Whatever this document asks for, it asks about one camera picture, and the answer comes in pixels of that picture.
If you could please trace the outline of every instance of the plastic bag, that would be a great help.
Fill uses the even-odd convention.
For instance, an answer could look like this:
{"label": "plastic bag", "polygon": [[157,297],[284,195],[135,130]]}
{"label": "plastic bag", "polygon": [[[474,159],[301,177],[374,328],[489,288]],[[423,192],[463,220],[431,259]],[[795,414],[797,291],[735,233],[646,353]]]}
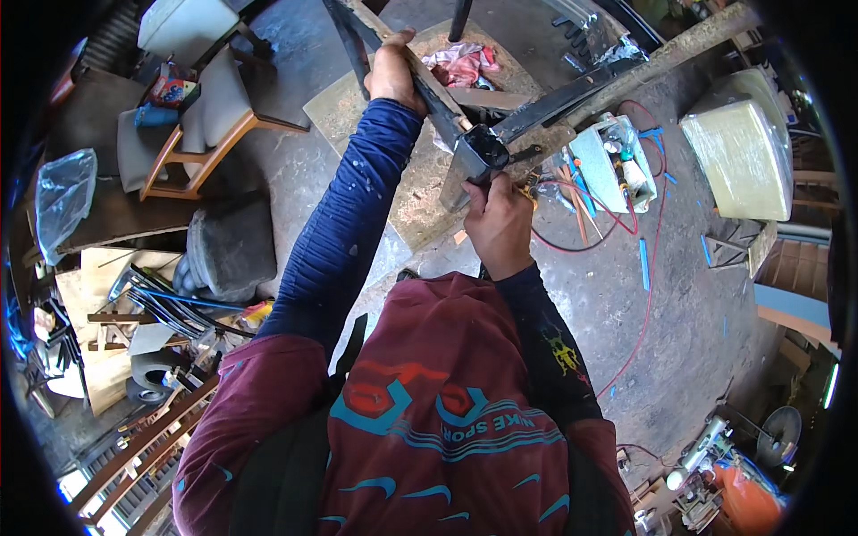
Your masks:
{"label": "plastic bag", "polygon": [[65,256],[57,247],[89,216],[98,160],[91,148],[81,149],[39,168],[36,179],[36,234],[42,256],[56,266]]}

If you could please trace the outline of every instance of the gray cushion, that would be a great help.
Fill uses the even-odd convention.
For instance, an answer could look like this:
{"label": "gray cushion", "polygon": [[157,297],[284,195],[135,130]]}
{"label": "gray cushion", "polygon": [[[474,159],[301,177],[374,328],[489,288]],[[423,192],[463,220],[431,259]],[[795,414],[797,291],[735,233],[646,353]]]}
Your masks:
{"label": "gray cushion", "polygon": [[123,111],[118,120],[117,161],[119,179],[126,193],[139,190],[146,184],[146,176],[174,128],[165,126],[138,129],[134,126],[136,114],[136,109]]}
{"label": "gray cushion", "polygon": [[[178,144],[180,151],[186,153],[206,152],[206,138],[202,130],[202,112],[203,102],[198,100],[182,115],[182,139]],[[188,178],[193,178],[194,173],[202,167],[202,164],[185,162],[183,166]]]}
{"label": "gray cushion", "polygon": [[230,48],[224,47],[200,74],[206,145],[215,147],[235,124],[251,111],[251,100],[241,81]]}

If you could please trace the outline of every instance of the navy blue sleeve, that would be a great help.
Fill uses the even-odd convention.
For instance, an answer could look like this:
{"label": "navy blue sleeve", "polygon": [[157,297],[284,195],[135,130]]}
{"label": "navy blue sleeve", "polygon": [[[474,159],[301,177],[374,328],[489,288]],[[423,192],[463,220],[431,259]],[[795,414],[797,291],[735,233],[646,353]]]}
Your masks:
{"label": "navy blue sleeve", "polygon": [[494,285],[516,322],[530,380],[529,402],[548,413],[561,430],[577,420],[601,419],[581,351],[548,296],[536,263]]}
{"label": "navy blue sleeve", "polygon": [[370,101],[334,180],[295,241],[274,308],[257,338],[307,337],[323,346],[330,361],[422,126],[413,110],[393,100]]}

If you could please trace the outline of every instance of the wooden chair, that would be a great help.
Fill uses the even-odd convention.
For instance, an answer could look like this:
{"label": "wooden chair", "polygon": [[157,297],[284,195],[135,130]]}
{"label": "wooden chair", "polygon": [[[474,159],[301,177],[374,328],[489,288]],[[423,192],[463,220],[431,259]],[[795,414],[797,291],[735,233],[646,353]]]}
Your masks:
{"label": "wooden chair", "polygon": [[[200,74],[200,97],[169,132],[136,128],[136,110],[119,115],[119,174],[126,192],[148,196],[198,199],[197,191],[230,149],[251,129],[306,133],[310,129],[253,111],[239,76],[236,59],[246,55],[225,46]],[[184,186],[157,181],[166,164],[180,163],[188,174]]]}

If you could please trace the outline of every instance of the shoe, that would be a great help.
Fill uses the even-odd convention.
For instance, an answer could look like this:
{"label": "shoe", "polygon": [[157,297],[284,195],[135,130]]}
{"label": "shoe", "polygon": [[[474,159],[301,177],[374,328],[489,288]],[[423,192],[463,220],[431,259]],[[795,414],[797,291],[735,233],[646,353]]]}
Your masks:
{"label": "shoe", "polygon": [[413,271],[411,268],[403,268],[399,274],[396,274],[396,282],[404,281],[404,280],[418,280],[420,276],[417,275],[417,272]]}

